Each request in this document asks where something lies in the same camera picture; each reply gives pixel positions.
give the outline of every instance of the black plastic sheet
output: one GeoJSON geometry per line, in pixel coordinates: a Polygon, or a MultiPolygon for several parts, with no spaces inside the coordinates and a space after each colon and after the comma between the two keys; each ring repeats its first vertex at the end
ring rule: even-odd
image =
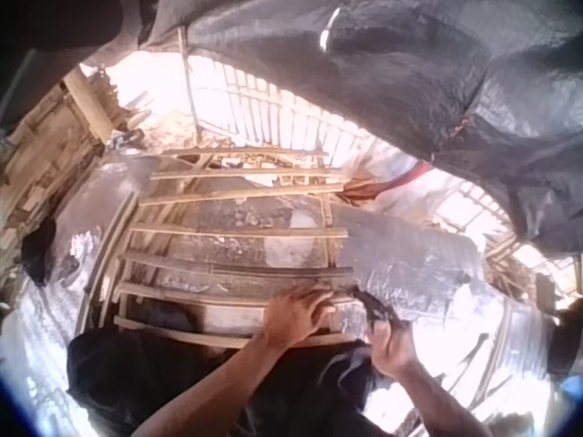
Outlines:
{"type": "Polygon", "coordinates": [[[545,254],[583,249],[579,1],[133,5],[142,27],[124,20],[134,30],[124,27],[123,41],[94,61],[114,59],[135,42],[176,50],[175,29],[187,25],[193,50],[226,59],[475,182],[506,209],[517,235],[545,254]]]}

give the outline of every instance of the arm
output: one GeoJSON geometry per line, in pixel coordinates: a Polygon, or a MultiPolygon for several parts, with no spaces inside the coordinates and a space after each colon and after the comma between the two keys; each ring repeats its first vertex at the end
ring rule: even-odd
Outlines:
{"type": "Polygon", "coordinates": [[[260,332],[243,349],[154,413],[134,435],[223,437],[283,353],[316,332],[333,311],[331,296],[307,286],[273,298],[260,332]]]}
{"type": "Polygon", "coordinates": [[[408,322],[376,322],[369,338],[374,367],[403,386],[430,435],[491,436],[423,367],[408,322]]]}

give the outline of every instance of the wooden frame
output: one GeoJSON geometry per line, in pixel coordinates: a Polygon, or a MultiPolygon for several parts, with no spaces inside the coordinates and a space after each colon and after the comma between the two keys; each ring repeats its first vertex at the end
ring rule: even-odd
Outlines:
{"type": "Polygon", "coordinates": [[[209,262],[189,261],[186,259],[167,258],[148,253],[127,251],[122,259],[137,262],[159,269],[197,273],[200,275],[242,276],[249,278],[347,278],[353,275],[352,267],[334,268],[287,268],[287,267],[252,267],[231,266],[209,262]]]}
{"type": "Polygon", "coordinates": [[[345,228],[235,228],[235,229],[195,229],[181,225],[134,223],[129,226],[133,232],[152,232],[171,235],[192,235],[199,237],[229,237],[264,239],[277,237],[280,239],[346,239],[348,230],[345,228]]]}
{"type": "MultiPolygon", "coordinates": [[[[250,339],[242,337],[221,337],[219,335],[195,334],[192,332],[183,332],[180,330],[169,330],[157,326],[147,325],[139,321],[125,319],[119,316],[114,317],[114,323],[120,328],[126,330],[145,330],[153,334],[199,346],[209,346],[213,348],[225,349],[242,349],[250,339]]],[[[319,346],[328,346],[333,344],[348,343],[356,340],[352,334],[323,334],[313,335],[306,340],[292,346],[293,348],[315,348],[319,346]]]]}
{"type": "Polygon", "coordinates": [[[288,187],[225,189],[222,191],[210,191],[209,193],[194,193],[176,196],[151,197],[142,200],[140,202],[140,206],[148,207],[152,205],[200,202],[203,200],[225,200],[229,198],[264,198],[309,193],[313,194],[333,193],[342,191],[343,189],[344,189],[343,184],[295,185],[288,187]]]}

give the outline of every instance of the fingers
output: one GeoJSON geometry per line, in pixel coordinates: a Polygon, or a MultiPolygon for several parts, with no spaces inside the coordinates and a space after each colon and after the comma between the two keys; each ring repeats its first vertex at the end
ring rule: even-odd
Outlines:
{"type": "Polygon", "coordinates": [[[307,281],[296,287],[285,290],[284,292],[281,293],[281,296],[289,296],[296,300],[301,300],[306,295],[312,293],[315,290],[328,290],[329,288],[330,287],[327,287],[326,285],[318,282],[307,281]]]}
{"type": "Polygon", "coordinates": [[[307,310],[314,311],[321,302],[331,298],[333,294],[328,290],[312,290],[302,298],[302,302],[307,310]]]}
{"type": "Polygon", "coordinates": [[[330,302],[320,302],[312,314],[313,330],[317,331],[326,320],[326,317],[334,312],[336,312],[336,308],[330,302]]]}

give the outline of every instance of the plastic sheet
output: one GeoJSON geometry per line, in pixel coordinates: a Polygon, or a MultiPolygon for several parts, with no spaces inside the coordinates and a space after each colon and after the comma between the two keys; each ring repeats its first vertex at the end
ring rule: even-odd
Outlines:
{"type": "Polygon", "coordinates": [[[0,376],[43,435],[95,435],[87,413],[66,394],[66,347],[103,229],[129,192],[148,188],[157,164],[155,158],[106,159],[56,218],[55,266],[46,286],[39,290],[29,280],[3,323],[0,376]]]}

